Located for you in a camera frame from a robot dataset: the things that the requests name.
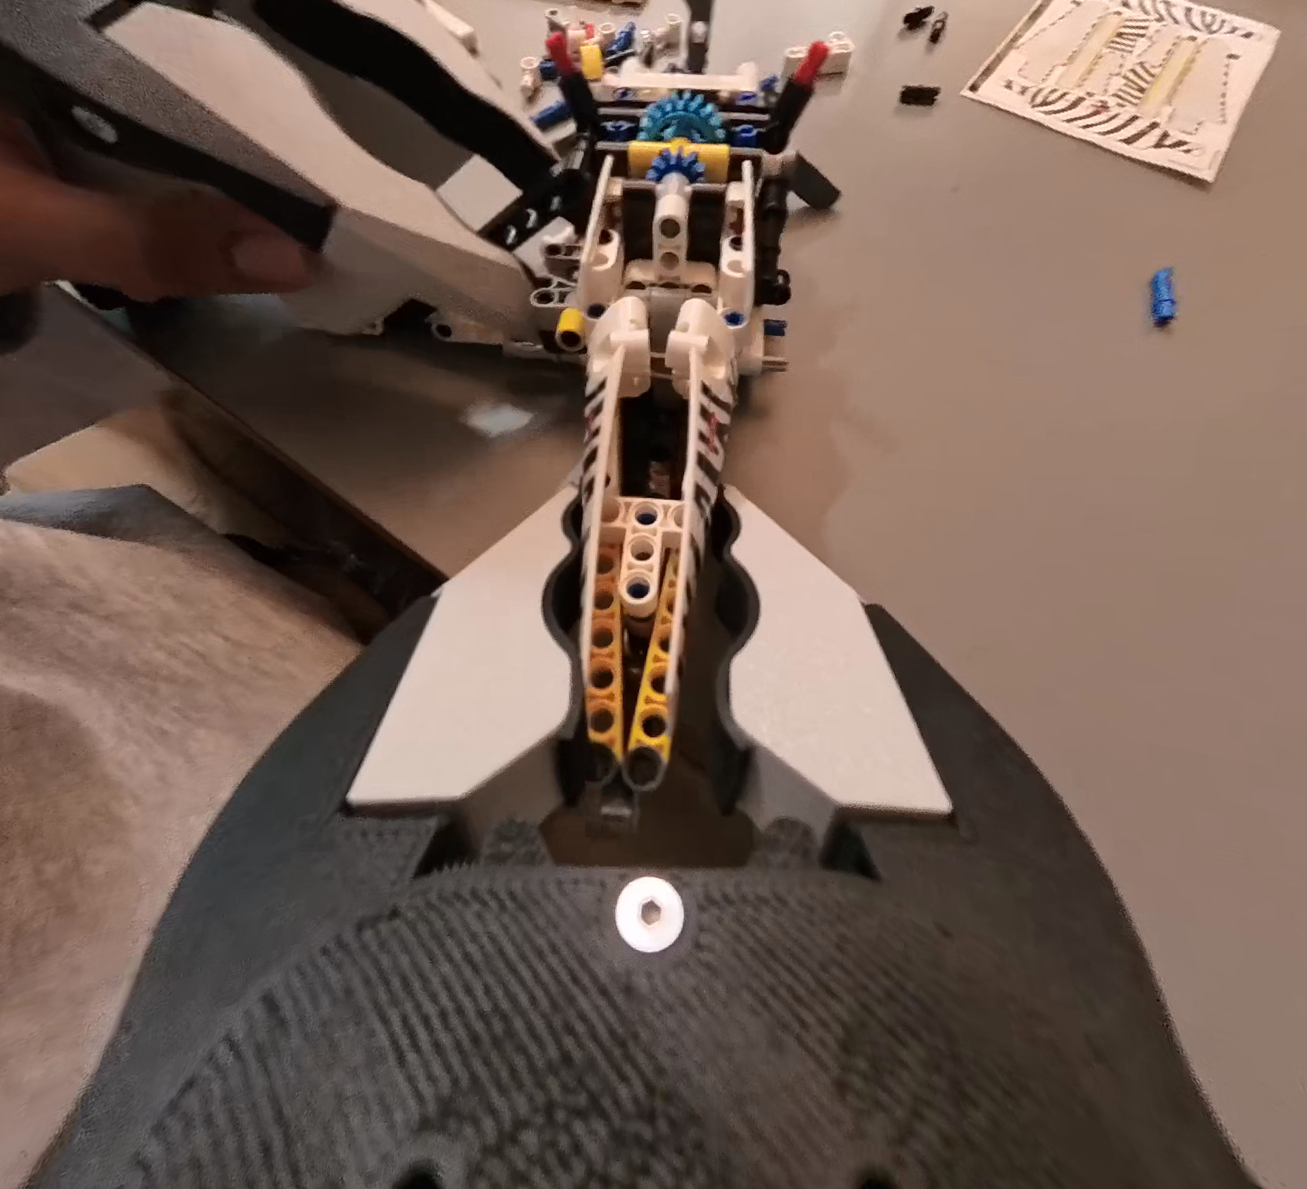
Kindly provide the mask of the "person's left hand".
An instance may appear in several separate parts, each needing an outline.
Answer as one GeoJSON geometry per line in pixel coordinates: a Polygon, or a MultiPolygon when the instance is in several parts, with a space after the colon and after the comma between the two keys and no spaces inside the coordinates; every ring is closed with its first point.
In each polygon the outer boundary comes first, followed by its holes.
{"type": "Polygon", "coordinates": [[[0,116],[5,297],[54,281],[131,300],[298,292],[312,274],[312,251],[216,192],[118,197],[69,184],[21,116],[0,116]]]}

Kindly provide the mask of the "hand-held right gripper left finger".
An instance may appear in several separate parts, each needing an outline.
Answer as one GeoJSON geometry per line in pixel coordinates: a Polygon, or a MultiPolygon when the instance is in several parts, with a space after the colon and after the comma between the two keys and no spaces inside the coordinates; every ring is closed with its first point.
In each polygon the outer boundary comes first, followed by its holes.
{"type": "Polygon", "coordinates": [[[560,805],[556,732],[575,663],[546,625],[546,587],[571,557],[571,503],[553,493],[435,589],[347,807],[546,820],[560,805]]]}

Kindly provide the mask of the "person's grey clothed body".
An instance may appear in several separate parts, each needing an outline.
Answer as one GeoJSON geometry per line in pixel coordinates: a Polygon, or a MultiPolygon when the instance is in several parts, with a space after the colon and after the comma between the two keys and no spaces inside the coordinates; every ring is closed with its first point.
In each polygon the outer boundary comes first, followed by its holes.
{"type": "Polygon", "coordinates": [[[5,1185],[467,1185],[450,811],[343,811],[355,649],[153,491],[5,493],[5,1185]]]}

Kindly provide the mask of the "pile of small lego pieces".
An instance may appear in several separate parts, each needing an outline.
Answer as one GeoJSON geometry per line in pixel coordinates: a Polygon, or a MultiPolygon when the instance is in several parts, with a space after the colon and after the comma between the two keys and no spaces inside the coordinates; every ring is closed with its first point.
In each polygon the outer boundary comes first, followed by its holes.
{"type": "MultiPolygon", "coordinates": [[[[616,104],[655,104],[663,98],[683,91],[683,47],[685,47],[685,23],[666,15],[655,25],[640,23],[564,23],[560,15],[550,15],[550,35],[564,40],[571,69],[589,85],[596,100],[616,104]]],[[[520,100],[530,109],[530,127],[540,136],[553,136],[571,127],[571,100],[560,91],[556,57],[522,53],[520,57],[520,100]]]]}

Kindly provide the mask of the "zebra striped lego model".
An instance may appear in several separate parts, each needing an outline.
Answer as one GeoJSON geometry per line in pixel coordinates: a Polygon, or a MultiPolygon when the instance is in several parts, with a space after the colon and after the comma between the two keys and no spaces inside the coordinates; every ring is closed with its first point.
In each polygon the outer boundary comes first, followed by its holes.
{"type": "Polygon", "coordinates": [[[793,281],[780,264],[788,202],[838,205],[838,190],[793,153],[824,76],[844,76],[855,44],[824,35],[756,78],[683,76],[655,104],[596,100],[556,57],[577,131],[550,197],[510,205],[488,242],[540,235],[550,281],[530,300],[553,331],[526,352],[582,362],[577,459],[577,775],[608,811],[663,788],[685,622],[725,483],[725,447],[747,379],[788,369],[780,342],[793,281]]]}

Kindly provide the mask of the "zebra striped sticker sheet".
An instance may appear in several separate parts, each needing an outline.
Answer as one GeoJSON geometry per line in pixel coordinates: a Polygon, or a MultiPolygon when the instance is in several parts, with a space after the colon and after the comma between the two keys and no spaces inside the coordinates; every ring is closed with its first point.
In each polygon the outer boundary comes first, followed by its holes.
{"type": "Polygon", "coordinates": [[[1195,0],[1037,0],[965,98],[1213,184],[1276,44],[1274,25],[1195,0]]]}

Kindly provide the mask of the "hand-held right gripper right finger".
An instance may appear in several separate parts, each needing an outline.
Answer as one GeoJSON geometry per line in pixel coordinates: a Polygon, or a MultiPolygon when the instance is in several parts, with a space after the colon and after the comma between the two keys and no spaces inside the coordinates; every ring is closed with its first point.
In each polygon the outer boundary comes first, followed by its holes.
{"type": "Polygon", "coordinates": [[[868,602],[736,488],[714,503],[714,805],[748,820],[946,820],[868,602]]]}

